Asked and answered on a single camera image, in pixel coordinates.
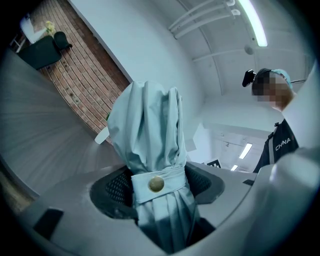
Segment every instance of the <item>brick wall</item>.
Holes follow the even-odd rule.
[[[62,52],[62,59],[41,72],[52,80],[71,108],[95,132],[107,122],[113,103],[129,85],[128,80],[67,0],[44,0],[30,14],[34,30],[46,21],[63,31],[73,47]]]

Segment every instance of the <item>ceiling light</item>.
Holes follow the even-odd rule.
[[[239,156],[240,159],[244,159],[246,155],[248,154],[249,150],[251,149],[252,144],[247,143],[244,147],[244,150],[242,151],[241,155]]]
[[[234,171],[234,170],[236,170],[238,168],[238,165],[234,165],[232,168],[231,168],[231,171]]]
[[[250,2],[250,0],[239,0],[239,2],[242,5],[242,8],[244,9],[246,15],[249,18],[258,46],[267,47],[268,43],[267,43],[265,31],[264,31],[264,28],[262,27],[261,21],[259,19],[259,16],[254,6]]]

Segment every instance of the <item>fabric cover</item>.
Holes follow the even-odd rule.
[[[131,83],[115,101],[108,119],[114,148],[134,174],[138,225],[167,253],[188,245],[199,218],[184,173],[187,152],[182,123],[178,90],[166,91],[150,81]],[[160,192],[148,187],[154,176],[164,180]]]

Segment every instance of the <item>button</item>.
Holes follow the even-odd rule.
[[[164,186],[165,186],[165,181],[160,176],[154,176],[149,181],[149,189],[152,192],[159,192],[164,188]]]

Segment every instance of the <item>dark jacket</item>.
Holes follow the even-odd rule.
[[[258,173],[260,168],[266,165],[275,164],[282,156],[294,152],[299,147],[297,140],[285,119],[282,123],[276,123],[274,126],[276,127],[276,130],[268,136],[268,139],[264,143],[263,152],[253,171],[254,173]]]

